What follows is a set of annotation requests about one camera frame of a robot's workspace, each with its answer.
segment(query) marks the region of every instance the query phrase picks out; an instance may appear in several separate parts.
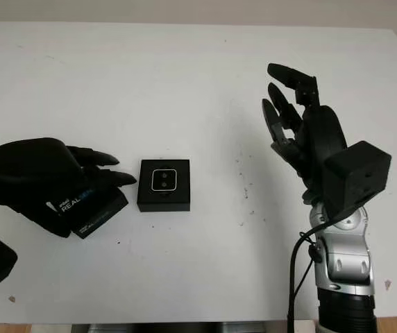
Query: black box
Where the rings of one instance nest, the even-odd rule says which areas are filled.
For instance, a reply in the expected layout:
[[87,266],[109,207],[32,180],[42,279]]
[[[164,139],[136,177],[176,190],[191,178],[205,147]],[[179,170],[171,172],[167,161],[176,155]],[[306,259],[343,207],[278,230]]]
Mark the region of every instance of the black box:
[[137,204],[141,212],[188,212],[189,160],[142,160]]
[[63,201],[52,202],[58,213],[80,238],[86,238],[128,204],[116,187],[88,189]]

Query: white table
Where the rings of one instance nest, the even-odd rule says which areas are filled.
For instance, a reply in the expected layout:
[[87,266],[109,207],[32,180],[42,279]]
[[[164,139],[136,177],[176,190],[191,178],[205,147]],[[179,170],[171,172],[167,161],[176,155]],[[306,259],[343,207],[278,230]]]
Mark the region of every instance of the white table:
[[[391,31],[0,23],[0,144],[57,137],[113,153],[117,169],[136,176],[144,158],[192,167],[191,212],[140,213],[137,185],[125,187],[130,204],[85,240],[0,207],[0,239],[19,256],[0,284],[0,322],[284,319],[289,256],[310,208],[269,148],[260,107],[269,62],[317,76],[349,144],[365,139],[392,154],[387,190],[366,208],[375,313],[397,316]],[[302,250],[298,276],[307,262]],[[296,317],[316,318],[316,305],[311,273]]]

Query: white wall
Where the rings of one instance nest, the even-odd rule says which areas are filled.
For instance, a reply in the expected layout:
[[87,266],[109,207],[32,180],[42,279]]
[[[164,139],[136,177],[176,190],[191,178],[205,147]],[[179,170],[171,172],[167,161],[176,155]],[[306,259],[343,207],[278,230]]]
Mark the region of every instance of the white wall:
[[0,21],[390,28],[397,0],[0,0]]

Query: robotic arm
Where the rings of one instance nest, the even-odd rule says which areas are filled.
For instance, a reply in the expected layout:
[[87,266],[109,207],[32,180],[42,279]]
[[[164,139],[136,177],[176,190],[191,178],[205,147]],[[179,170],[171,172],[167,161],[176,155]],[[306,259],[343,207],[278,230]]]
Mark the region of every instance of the robotic arm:
[[[270,64],[268,73],[293,89],[297,104],[305,107],[301,117],[273,83],[268,86],[272,103],[262,101],[271,147],[302,178],[307,187],[303,202],[312,206],[312,229],[302,233],[291,258],[288,333],[294,333],[300,287],[294,288],[294,265],[304,241],[311,243],[308,252],[315,262],[318,332],[377,332],[363,205],[385,188],[391,156],[364,141],[347,147],[335,112],[320,105],[315,77],[277,64]],[[292,130],[294,138],[285,137],[283,129]],[[316,242],[310,239],[313,234]]]

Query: black wire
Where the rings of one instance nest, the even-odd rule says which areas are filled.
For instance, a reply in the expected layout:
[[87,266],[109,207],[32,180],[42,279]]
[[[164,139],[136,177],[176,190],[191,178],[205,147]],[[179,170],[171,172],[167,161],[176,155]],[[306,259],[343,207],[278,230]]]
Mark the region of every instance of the black wire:
[[304,272],[301,281],[298,283],[298,286],[296,288],[296,291],[294,292],[294,299],[296,299],[297,293],[299,291],[299,289],[301,288],[303,281],[305,281],[305,278],[307,277],[308,272],[310,271],[310,268],[312,266],[313,260],[310,260],[310,263],[308,264],[307,270]]
[[326,222],[323,224],[319,224],[312,228],[310,231],[307,231],[305,234],[301,235],[301,238],[298,239],[296,244],[294,245],[293,248],[293,253],[291,254],[291,260],[289,263],[289,292],[288,292],[288,316],[287,316],[287,332],[288,333],[294,333],[294,276],[295,276],[295,270],[296,270],[296,257],[297,257],[297,252],[298,249],[301,247],[302,243],[304,241],[307,241],[307,239],[312,235],[315,234],[318,231],[321,231],[325,228],[328,228],[329,226],[335,224],[336,221],[330,221]]
[[[298,234],[299,234],[301,237],[303,237],[305,233],[300,231]],[[309,237],[303,237],[303,238],[305,238],[305,240],[306,240],[308,243],[310,243],[312,246],[316,244],[316,243],[314,243]],[[296,290],[295,290],[295,292],[294,292],[294,299],[296,298],[297,293],[298,293],[299,289],[301,288],[301,286],[302,286],[302,284],[303,284],[303,281],[305,281],[305,278],[307,277],[307,274],[308,274],[308,272],[310,271],[310,268],[311,268],[312,263],[313,263],[313,260],[311,259],[310,263],[308,264],[307,270],[304,272],[304,274],[303,274],[303,276],[302,276],[302,278],[301,278],[301,281],[298,283],[298,286],[297,286],[297,288],[296,288]]]

